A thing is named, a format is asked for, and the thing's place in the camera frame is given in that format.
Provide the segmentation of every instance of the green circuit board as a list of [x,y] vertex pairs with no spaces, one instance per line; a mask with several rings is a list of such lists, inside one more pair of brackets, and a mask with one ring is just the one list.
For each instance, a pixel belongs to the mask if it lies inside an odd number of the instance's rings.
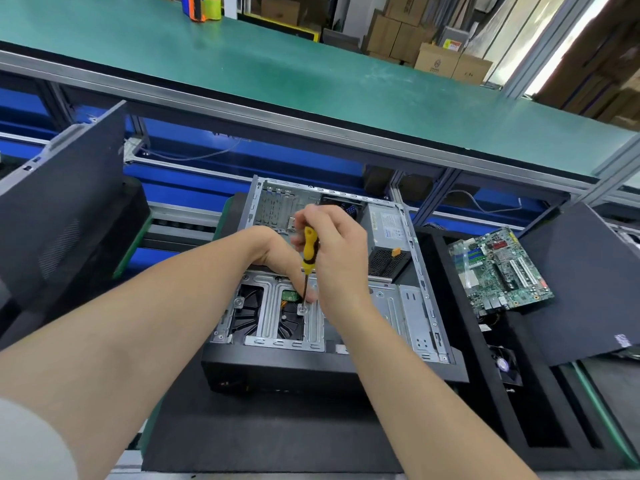
[[508,227],[454,242],[449,253],[478,318],[553,298]]

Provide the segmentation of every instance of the green workbench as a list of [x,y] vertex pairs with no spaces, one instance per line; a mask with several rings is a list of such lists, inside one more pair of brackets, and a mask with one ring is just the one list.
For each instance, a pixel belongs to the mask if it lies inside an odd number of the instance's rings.
[[633,135],[165,0],[0,0],[0,41],[580,175]]

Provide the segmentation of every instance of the white sleeve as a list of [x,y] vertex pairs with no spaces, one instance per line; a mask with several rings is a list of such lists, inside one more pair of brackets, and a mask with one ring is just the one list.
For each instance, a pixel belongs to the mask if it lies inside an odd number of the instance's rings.
[[0,398],[0,479],[77,480],[58,432],[19,404]]

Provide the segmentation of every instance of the open computer chassis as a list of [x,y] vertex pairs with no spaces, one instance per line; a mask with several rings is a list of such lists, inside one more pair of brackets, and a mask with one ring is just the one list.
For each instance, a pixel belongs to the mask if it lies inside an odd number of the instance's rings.
[[[288,240],[295,232],[293,214],[308,203],[340,205],[367,230],[369,292],[374,305],[438,375],[444,380],[466,382],[462,355],[449,345],[404,206],[254,177],[238,230],[268,225]],[[387,239],[390,233],[395,240]],[[398,247],[401,256],[381,265],[382,258],[390,255],[390,246]],[[309,278],[309,287],[316,289],[315,274]],[[237,390],[237,385],[242,384],[240,388],[306,390],[301,385],[306,381],[296,379],[296,374],[285,373],[291,370],[302,374],[304,379],[313,371],[320,372],[329,388],[331,372],[340,373],[342,383],[344,373],[355,377],[348,350],[325,319],[319,304],[303,306],[299,296],[297,300],[289,298],[296,296],[293,291],[291,282],[284,276],[265,268],[247,270],[204,347],[202,362],[212,389]],[[272,368],[275,373],[265,373],[261,367]],[[265,382],[266,377],[284,376],[291,376],[291,381]],[[256,379],[254,384],[250,384],[251,378]]]

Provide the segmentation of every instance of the human arm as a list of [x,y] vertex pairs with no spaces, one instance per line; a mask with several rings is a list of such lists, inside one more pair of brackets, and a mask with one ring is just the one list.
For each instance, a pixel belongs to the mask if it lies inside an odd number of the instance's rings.
[[[536,479],[373,306],[366,231],[336,206],[308,206],[297,213],[297,229],[307,224],[320,240],[320,306],[347,346],[408,478]],[[292,242],[301,249],[303,237]]]
[[0,352],[0,397],[57,430],[80,479],[103,480],[251,263],[302,291],[300,255],[251,227],[161,262]]

